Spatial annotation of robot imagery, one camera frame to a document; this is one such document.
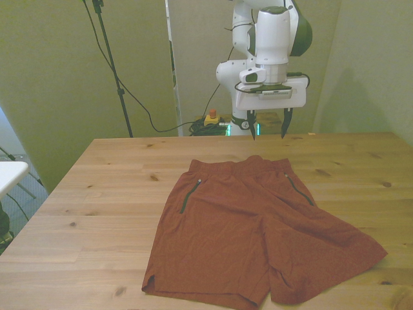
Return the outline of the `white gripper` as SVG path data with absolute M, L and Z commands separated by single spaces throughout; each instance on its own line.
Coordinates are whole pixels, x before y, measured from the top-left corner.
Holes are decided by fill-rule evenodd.
M 255 110 L 284 109 L 281 137 L 284 138 L 290 126 L 293 108 L 306 103 L 307 78 L 293 77 L 278 84 L 244 84 L 235 86 L 235 106 L 247 111 L 247 121 L 253 140 L 256 139 Z

